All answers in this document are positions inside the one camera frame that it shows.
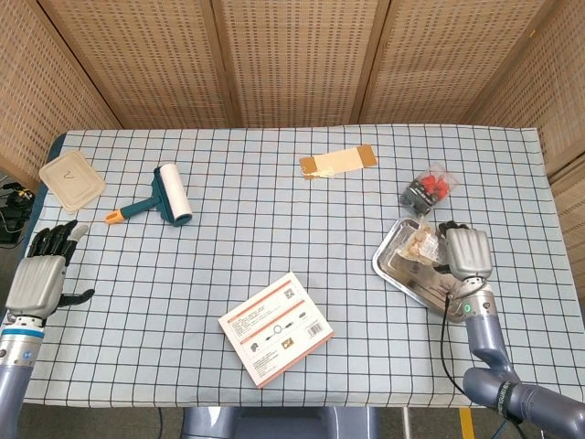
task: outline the robotic hand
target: robotic hand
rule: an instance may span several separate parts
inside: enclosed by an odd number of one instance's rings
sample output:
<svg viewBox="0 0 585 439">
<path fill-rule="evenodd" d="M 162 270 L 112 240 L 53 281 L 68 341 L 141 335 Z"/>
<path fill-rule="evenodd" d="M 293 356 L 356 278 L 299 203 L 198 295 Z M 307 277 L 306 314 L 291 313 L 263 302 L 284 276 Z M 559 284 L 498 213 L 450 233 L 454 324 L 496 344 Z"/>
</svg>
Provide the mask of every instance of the robotic hand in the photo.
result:
<svg viewBox="0 0 585 439">
<path fill-rule="evenodd" d="M 45 336 L 47 318 L 60 306 L 79 305 L 94 291 L 62 294 L 65 271 L 88 226 L 73 220 L 40 231 L 18 268 L 6 300 L 0 334 L 0 438 L 16 437 L 18 415 Z"/>
<path fill-rule="evenodd" d="M 494 294 L 487 283 L 492 273 L 487 235 L 452 221 L 440 225 L 439 230 L 446 238 L 449 269 L 463 282 L 451 300 L 463 306 L 472 354 L 489 366 L 465 372 L 465 395 L 514 423 L 526 420 L 562 438 L 585 438 L 585 404 L 525 384 L 514 372 L 505 350 Z"/>
</svg>

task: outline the white adhesive roll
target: white adhesive roll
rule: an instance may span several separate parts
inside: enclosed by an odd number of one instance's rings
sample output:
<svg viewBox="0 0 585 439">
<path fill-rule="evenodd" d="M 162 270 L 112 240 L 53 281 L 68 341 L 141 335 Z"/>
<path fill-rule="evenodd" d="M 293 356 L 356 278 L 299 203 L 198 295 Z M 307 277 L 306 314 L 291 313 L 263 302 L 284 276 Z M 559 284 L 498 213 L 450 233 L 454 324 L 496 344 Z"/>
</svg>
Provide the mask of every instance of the white adhesive roll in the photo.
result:
<svg viewBox="0 0 585 439">
<path fill-rule="evenodd" d="M 175 220 L 182 215 L 192 215 L 193 212 L 189 206 L 189 200 L 186 198 L 185 187 L 176 165 L 169 163 L 161 166 L 161 178 Z"/>
</svg>

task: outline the table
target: table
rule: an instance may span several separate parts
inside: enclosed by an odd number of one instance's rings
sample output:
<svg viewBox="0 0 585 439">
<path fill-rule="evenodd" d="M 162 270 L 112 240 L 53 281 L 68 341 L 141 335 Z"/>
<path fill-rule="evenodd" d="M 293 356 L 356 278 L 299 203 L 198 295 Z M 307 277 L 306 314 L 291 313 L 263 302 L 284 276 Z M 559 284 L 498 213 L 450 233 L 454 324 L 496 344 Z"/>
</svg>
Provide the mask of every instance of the table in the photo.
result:
<svg viewBox="0 0 585 439">
<path fill-rule="evenodd" d="M 372 144 L 378 166 L 306 180 L 299 158 Z M 460 406 L 439 360 L 441 317 L 374 274 L 371 258 L 407 214 L 398 193 L 429 163 L 462 182 L 431 214 L 486 230 L 491 284 L 518 374 L 584 400 L 585 337 L 537 131 L 462 125 L 69 132 L 53 153 L 80 150 L 104 176 L 102 196 L 28 402 L 76 406 Z M 153 210 L 107 226 L 105 214 L 150 195 L 153 169 L 176 162 L 194 210 L 182 228 Z M 50 193 L 34 231 L 71 220 Z M 264 390 L 218 318 L 294 271 L 335 337 Z M 448 364 L 474 363 L 464 327 L 449 327 Z"/>
</svg>

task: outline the metal tray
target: metal tray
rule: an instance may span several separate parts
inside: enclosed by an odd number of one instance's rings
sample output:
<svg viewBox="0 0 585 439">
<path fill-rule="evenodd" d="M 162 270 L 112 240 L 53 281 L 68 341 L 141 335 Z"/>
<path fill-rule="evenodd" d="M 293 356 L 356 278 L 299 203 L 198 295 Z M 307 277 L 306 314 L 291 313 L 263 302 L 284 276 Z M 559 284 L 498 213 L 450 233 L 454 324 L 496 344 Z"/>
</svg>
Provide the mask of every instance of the metal tray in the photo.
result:
<svg viewBox="0 0 585 439">
<path fill-rule="evenodd" d="M 461 281 L 451 274 L 437 273 L 429 265 L 410 261 L 397 254 L 400 246 L 419 226 L 414 218 L 399 219 L 374 253 L 374 271 L 403 293 L 442 316 L 446 295 L 456 292 Z M 447 317 L 454 323 L 463 321 L 461 301 L 449 306 Z"/>
</svg>

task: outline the wicker panel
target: wicker panel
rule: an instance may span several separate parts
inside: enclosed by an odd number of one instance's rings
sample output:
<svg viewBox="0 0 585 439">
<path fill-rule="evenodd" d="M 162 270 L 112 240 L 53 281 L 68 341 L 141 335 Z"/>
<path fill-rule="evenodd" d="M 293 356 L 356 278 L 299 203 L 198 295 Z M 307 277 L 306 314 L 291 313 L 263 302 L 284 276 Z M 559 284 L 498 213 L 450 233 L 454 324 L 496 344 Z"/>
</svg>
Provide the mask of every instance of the wicker panel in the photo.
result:
<svg viewBox="0 0 585 439">
<path fill-rule="evenodd" d="M 585 298 L 585 159 L 581 162 L 553 183 L 552 191 L 577 292 Z"/>
<path fill-rule="evenodd" d="M 393 0 L 361 123 L 457 123 L 544 0 Z"/>
<path fill-rule="evenodd" d="M 378 1 L 222 5 L 245 126 L 350 122 Z"/>
<path fill-rule="evenodd" d="M 560 3 L 469 121 L 538 127 L 550 175 L 585 152 L 585 2 Z"/>
<path fill-rule="evenodd" d="M 34 189 L 59 134 L 120 125 L 26 2 L 5 0 L 0 27 L 0 168 Z"/>
<path fill-rule="evenodd" d="M 125 128 L 228 126 L 205 0 L 41 3 Z"/>
</svg>

